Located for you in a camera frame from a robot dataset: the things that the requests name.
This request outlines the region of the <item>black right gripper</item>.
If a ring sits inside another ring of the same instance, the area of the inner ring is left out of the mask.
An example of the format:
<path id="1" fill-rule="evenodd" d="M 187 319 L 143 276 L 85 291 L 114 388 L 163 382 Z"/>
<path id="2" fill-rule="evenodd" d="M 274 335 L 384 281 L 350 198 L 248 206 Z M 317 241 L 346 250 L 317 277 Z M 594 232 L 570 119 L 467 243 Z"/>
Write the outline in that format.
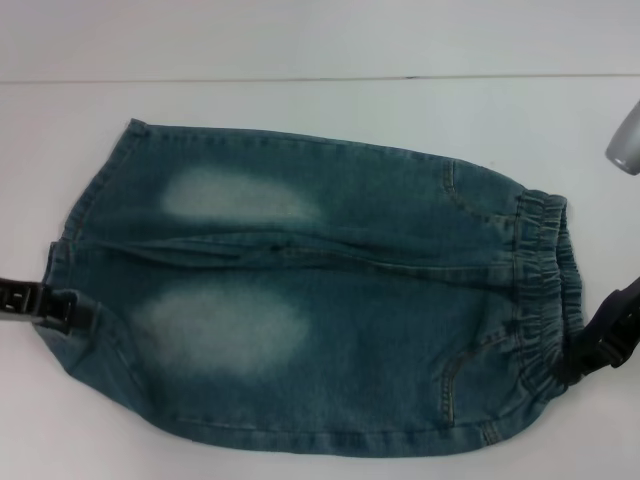
<path id="1" fill-rule="evenodd" d="M 619 368 L 640 343 L 640 277 L 610 294 L 591 321 L 571 339 L 560 373 L 566 385 L 606 365 Z"/>

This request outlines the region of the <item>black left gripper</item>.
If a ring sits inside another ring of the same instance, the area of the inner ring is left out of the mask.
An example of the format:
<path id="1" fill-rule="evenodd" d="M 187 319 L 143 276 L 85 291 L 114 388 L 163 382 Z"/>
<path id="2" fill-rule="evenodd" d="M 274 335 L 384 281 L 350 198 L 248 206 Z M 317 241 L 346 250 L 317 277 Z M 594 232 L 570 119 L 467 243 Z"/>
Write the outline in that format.
<path id="1" fill-rule="evenodd" d="M 39 321 L 42 328 L 59 333 L 90 329 L 94 313 L 76 301 L 73 290 L 0 278 L 0 312 L 35 318 L 40 304 L 49 305 Z"/>

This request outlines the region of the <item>blue denim shorts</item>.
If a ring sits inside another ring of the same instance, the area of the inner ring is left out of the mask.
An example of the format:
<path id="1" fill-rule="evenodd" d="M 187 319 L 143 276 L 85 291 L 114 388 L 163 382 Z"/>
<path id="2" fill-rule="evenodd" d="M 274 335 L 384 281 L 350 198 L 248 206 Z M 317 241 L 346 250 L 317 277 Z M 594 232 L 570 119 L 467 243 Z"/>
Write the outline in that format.
<path id="1" fill-rule="evenodd" d="M 215 446 L 464 453 L 569 381 L 563 197 L 447 157 L 131 121 L 51 245 L 75 380 Z"/>

